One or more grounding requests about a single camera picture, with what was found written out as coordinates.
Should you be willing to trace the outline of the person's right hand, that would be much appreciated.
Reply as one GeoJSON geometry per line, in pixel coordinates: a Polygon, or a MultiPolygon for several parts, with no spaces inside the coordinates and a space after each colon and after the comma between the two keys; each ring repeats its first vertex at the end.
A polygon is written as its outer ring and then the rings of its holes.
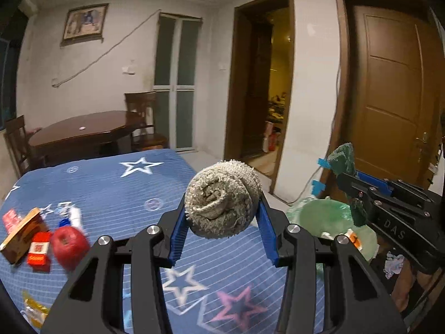
{"type": "Polygon", "coordinates": [[[401,272],[394,285],[391,298],[394,301],[398,311],[401,313],[409,304],[410,291],[415,283],[417,283],[426,293],[433,287],[436,280],[440,280],[439,276],[444,273],[443,269],[438,269],[433,274],[424,274],[421,271],[412,268],[408,259],[404,260],[401,272]]]}

